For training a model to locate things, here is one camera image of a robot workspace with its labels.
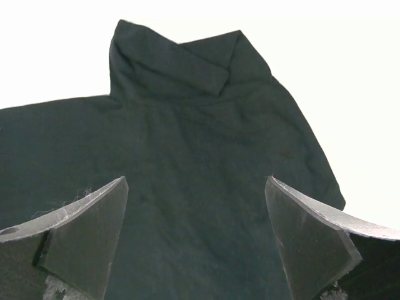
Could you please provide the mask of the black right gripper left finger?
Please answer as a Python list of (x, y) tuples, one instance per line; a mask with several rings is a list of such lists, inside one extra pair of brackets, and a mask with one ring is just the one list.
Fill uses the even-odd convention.
[(128, 200), (125, 177), (1, 230), (1, 299), (104, 299)]

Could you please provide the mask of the black t shirt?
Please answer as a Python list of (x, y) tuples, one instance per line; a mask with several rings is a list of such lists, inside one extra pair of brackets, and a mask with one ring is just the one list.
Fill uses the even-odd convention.
[(345, 200), (288, 90), (241, 31), (177, 44), (118, 22), (111, 91), (1, 110), (1, 227), (124, 176), (107, 299), (289, 299), (269, 176)]

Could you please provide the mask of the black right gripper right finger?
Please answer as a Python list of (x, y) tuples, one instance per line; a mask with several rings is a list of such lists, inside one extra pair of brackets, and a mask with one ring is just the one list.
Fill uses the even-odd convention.
[(399, 299), (399, 231), (269, 177), (269, 220), (292, 299)]

